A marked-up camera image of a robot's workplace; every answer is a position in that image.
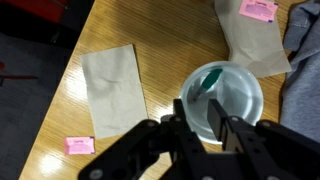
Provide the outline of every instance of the wood grain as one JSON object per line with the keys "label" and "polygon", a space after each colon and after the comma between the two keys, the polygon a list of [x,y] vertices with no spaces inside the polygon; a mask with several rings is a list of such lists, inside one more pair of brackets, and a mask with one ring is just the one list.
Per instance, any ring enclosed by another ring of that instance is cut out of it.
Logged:
{"label": "wood grain", "polygon": [[[288,9],[301,0],[278,0],[281,36]],[[172,113],[184,80],[206,63],[228,58],[228,46],[206,0],[96,0],[74,49],[20,179],[76,179],[79,171],[120,136],[96,140],[96,155],[63,154],[66,136],[94,135],[79,56],[134,44],[145,102],[151,119]],[[284,74],[259,79],[264,93],[262,119],[279,119]],[[221,146],[204,143],[208,151]],[[158,179],[168,155],[141,179]]]}

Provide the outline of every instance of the pink label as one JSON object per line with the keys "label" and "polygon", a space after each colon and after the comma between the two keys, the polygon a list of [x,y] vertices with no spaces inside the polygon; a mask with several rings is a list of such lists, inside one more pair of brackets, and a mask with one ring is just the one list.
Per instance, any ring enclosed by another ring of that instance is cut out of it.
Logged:
{"label": "pink label", "polygon": [[94,154],[94,137],[66,137],[65,154]]}
{"label": "pink label", "polygon": [[259,19],[261,21],[273,22],[279,4],[266,0],[242,0],[239,13]]}

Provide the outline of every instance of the green object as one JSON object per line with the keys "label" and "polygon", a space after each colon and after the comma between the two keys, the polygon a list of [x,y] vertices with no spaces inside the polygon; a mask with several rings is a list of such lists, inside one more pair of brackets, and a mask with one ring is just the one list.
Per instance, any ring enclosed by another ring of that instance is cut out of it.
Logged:
{"label": "green object", "polygon": [[210,89],[211,86],[214,85],[214,83],[216,83],[217,80],[219,79],[221,72],[222,72],[222,69],[215,69],[211,71],[202,82],[201,87],[207,90]]}
{"label": "green object", "polygon": [[208,89],[210,89],[217,82],[221,73],[222,69],[215,69],[211,71],[202,82],[200,88],[198,89],[197,93],[193,98],[193,101],[196,102],[200,96],[205,94],[208,91]]}

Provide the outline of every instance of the clear bowl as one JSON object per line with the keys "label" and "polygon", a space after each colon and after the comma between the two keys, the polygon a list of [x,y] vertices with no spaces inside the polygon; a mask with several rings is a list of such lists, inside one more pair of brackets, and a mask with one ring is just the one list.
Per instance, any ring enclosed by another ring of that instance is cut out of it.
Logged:
{"label": "clear bowl", "polygon": [[[217,82],[197,101],[195,93],[207,75],[222,69]],[[201,66],[184,82],[180,97],[190,128],[202,141],[221,144],[207,121],[208,100],[217,99],[229,116],[242,117],[255,125],[263,110],[263,95],[257,79],[245,68],[228,61],[217,61]]]}

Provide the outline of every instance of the gray cloth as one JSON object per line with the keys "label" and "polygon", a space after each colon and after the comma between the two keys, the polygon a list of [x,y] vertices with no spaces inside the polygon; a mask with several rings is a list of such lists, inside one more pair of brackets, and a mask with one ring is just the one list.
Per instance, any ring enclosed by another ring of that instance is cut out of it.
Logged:
{"label": "gray cloth", "polygon": [[320,4],[307,1],[291,12],[284,47],[297,54],[283,91],[281,124],[320,142]]}

